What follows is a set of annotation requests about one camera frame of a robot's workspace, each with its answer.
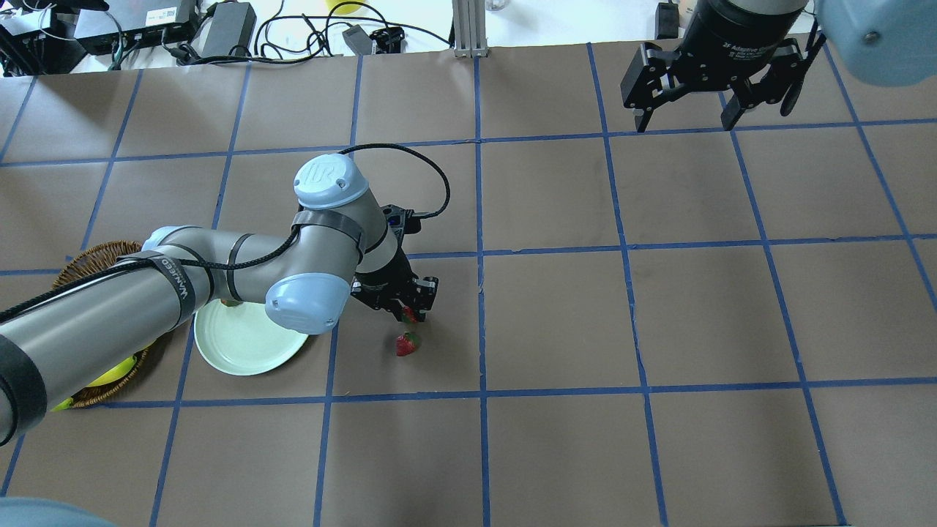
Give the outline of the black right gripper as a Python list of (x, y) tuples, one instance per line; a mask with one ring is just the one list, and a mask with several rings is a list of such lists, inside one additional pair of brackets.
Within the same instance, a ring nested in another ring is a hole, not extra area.
[[(696, 2), (677, 51), (641, 43), (620, 81), (622, 104), (635, 114), (635, 131), (645, 132), (654, 111), (686, 93), (727, 88), (733, 96), (720, 116), (726, 131), (762, 103), (781, 104), (780, 115), (789, 116), (824, 46), (823, 37), (810, 37), (803, 54), (799, 41), (787, 37), (806, 6), (805, 1)], [(748, 81), (764, 67), (759, 81)]]

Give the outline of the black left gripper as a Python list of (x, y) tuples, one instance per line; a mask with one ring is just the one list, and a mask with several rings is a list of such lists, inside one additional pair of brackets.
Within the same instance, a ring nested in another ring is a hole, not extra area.
[(386, 310), (398, 323), (405, 313), (422, 323), (434, 307), (439, 288), (437, 277), (418, 277), (402, 248), (413, 210), (400, 206), (382, 207), (387, 229), (379, 244), (365, 254), (366, 271), (357, 271), (351, 297), (372, 310)]

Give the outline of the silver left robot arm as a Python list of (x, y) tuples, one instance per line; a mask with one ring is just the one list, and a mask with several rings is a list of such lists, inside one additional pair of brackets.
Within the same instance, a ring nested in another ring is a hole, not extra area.
[[(421, 157), (421, 147), (501, 146), (610, 139), (600, 75), (563, 69), (559, 48), (539, 47), (548, 60), (541, 90), (575, 92), (588, 84), (588, 127), (575, 133), (522, 133), (532, 111), (495, 109), (485, 73), (508, 58), (465, 62), (426, 54), (428, 74), (407, 70), (407, 56), (311, 58), (280, 66), (240, 64), (141, 70), (124, 105), (124, 129), (114, 155), (92, 164), (167, 162), (311, 154), (299, 171), (267, 177), (298, 201), (285, 236), (260, 236), (198, 227), (156, 230), (140, 253), (115, 266), (48, 291), (2, 313), (2, 443), (27, 433), (57, 401), (133, 351), (171, 332), (205, 304), (225, 298), (256, 303), (272, 320), (301, 334), (330, 332), (348, 298), (400, 315), (426, 313), (427, 294), (411, 276), (407, 236), (443, 214), (404, 212), (391, 220), (379, 206), (353, 153), (386, 149)], [(220, 93), (180, 90), (193, 120), (221, 111), (218, 143), (191, 149), (187, 141), (158, 148), (136, 125), (145, 116), (145, 91), (155, 81), (215, 73), (230, 87)]]

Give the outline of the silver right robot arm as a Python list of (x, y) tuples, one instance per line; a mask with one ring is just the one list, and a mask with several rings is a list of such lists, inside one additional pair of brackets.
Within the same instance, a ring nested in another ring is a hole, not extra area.
[(847, 70), (871, 86), (913, 86), (935, 75), (933, 1), (815, 1), (805, 46), (788, 36), (805, 1), (699, 1), (673, 60), (689, 92), (730, 90), (722, 123), (780, 105), (789, 116), (807, 71), (831, 43)]

